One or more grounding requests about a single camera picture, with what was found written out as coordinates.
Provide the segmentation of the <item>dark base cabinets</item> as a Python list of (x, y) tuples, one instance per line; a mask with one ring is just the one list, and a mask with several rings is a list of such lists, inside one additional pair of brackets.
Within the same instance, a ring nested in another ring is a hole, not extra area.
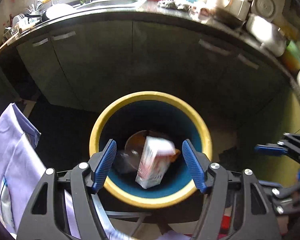
[(224, 31), (131, 20), (35, 31), (0, 53), (0, 70), (23, 99), (100, 112), (151, 90), (235, 120), (257, 113), (287, 85), (265, 55)]

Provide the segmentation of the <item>yellow blue trash bin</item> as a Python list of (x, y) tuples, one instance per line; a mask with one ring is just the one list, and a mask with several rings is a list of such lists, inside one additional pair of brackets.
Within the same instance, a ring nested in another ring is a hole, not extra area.
[(90, 135), (89, 153), (116, 141), (119, 162), (136, 158), (135, 171), (124, 175), (111, 168), (105, 188), (129, 205), (169, 207), (196, 191), (182, 156), (183, 141), (212, 158), (210, 132), (202, 117), (185, 101), (163, 92), (125, 95), (104, 109)]

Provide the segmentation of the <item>steel kitchen sink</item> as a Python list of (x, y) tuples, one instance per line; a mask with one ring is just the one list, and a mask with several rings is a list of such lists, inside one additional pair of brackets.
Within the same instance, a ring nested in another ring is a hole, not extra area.
[(145, 3), (146, 0), (95, 0), (88, 4), (75, 7), (76, 10), (134, 8)]

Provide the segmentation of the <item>brown woven snack wrapper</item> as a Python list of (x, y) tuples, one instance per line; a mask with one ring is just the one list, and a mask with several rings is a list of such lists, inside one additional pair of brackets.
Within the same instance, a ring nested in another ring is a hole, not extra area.
[(167, 135), (150, 130), (139, 131), (130, 136), (125, 144), (125, 152), (133, 153), (141, 158), (144, 146), (153, 148), (159, 157), (168, 157), (172, 163), (180, 155), (180, 150), (175, 148)]

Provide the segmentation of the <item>crumpled dish rag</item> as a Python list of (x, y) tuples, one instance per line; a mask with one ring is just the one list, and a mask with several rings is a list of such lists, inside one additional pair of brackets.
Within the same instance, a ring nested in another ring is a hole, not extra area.
[(171, 10), (179, 10), (183, 12), (187, 12), (191, 9), (190, 3), (187, 1), (179, 1), (179, 0), (160, 0), (157, 3), (157, 7)]

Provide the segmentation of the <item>purple floral tablecloth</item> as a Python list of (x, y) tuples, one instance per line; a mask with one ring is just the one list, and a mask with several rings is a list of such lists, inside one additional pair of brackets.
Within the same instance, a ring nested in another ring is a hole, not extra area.
[(10, 103), (0, 116), (0, 222), (12, 236), (46, 171), (35, 152), (39, 138), (40, 132)]

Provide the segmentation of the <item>green stacked bowls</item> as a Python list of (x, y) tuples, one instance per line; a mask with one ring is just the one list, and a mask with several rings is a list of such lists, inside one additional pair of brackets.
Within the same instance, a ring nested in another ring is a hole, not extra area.
[(294, 76), (300, 71), (300, 41), (289, 41), (280, 57), (282, 64)]

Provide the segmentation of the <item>clear plastic bottle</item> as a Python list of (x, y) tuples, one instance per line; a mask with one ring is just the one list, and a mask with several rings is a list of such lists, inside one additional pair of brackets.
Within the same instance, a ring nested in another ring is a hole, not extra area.
[(141, 154), (135, 150), (118, 151), (113, 162), (114, 169), (120, 174), (136, 173), (139, 168)]

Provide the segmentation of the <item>white rice cooker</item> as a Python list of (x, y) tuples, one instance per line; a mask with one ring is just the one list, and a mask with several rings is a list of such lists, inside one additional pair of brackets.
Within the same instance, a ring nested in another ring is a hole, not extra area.
[(284, 54), (287, 40), (278, 26), (260, 16), (249, 14), (245, 27), (275, 57), (281, 57)]

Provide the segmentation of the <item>white red milk carton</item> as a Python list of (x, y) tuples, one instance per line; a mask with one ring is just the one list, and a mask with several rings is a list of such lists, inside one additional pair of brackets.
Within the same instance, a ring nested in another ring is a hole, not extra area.
[(168, 157), (159, 157), (149, 146), (144, 146), (135, 181), (143, 188), (149, 189), (161, 183), (171, 162)]

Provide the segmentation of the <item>dark metal bowl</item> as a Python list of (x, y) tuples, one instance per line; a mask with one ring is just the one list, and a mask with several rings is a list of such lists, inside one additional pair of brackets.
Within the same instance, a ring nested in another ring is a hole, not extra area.
[(210, 14), (212, 15), (212, 17), (215, 20), (227, 25), (231, 29), (240, 28), (244, 24), (244, 21), (236, 18), (234, 15), (232, 15), (228, 11), (226, 11), (222, 8), (219, 8), (219, 7), (212, 8), (210, 10)]

